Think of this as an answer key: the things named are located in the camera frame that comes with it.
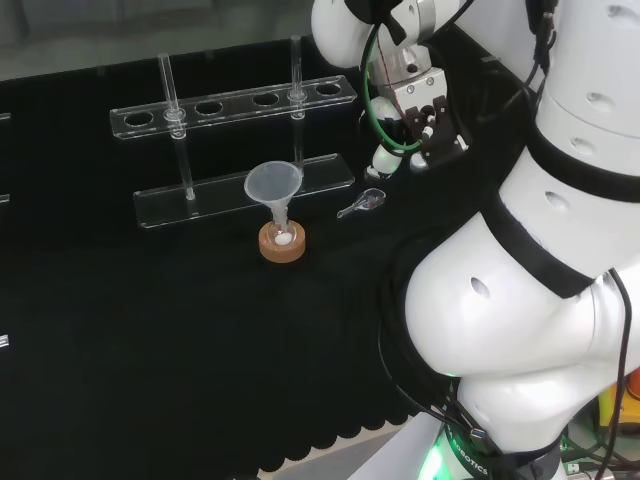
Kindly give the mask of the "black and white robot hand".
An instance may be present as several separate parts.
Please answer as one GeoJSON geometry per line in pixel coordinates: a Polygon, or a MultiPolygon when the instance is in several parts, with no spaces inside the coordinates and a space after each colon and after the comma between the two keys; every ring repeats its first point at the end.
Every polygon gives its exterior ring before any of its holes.
{"type": "Polygon", "coordinates": [[[379,146],[367,175],[392,176],[403,161],[414,173],[458,159],[471,137],[453,104],[445,71],[438,67],[394,85],[367,86],[364,118],[379,146]]]}

